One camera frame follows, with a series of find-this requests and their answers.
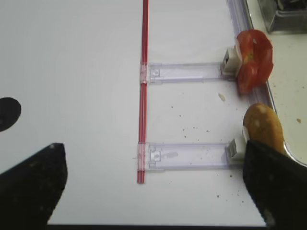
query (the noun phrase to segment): tomato slice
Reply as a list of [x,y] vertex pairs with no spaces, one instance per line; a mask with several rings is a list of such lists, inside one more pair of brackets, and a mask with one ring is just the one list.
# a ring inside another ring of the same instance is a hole
[[264,84],[273,69],[273,47],[267,36],[259,30],[242,31],[237,36],[242,66],[237,83],[240,93],[250,93]]

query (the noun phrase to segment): crumb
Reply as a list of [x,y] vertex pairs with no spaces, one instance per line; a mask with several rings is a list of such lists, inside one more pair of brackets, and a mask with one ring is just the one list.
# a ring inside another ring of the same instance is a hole
[[221,98],[221,100],[224,102],[224,101],[226,101],[226,98],[225,98],[225,96],[224,95],[222,95],[221,93],[219,93],[219,97]]

